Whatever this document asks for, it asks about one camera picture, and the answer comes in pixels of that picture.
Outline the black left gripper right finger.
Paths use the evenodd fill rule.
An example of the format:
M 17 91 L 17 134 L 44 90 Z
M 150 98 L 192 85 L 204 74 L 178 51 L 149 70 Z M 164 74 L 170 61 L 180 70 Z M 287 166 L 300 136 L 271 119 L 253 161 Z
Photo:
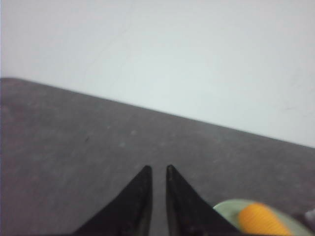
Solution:
M 173 165 L 166 168 L 166 212 L 170 236 L 241 235 L 198 195 Z

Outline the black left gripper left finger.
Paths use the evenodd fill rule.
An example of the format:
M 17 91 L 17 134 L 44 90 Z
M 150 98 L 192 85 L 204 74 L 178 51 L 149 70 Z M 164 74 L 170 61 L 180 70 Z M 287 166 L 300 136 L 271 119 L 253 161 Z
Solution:
M 148 236 L 153 209 L 153 173 L 142 170 L 74 236 Z

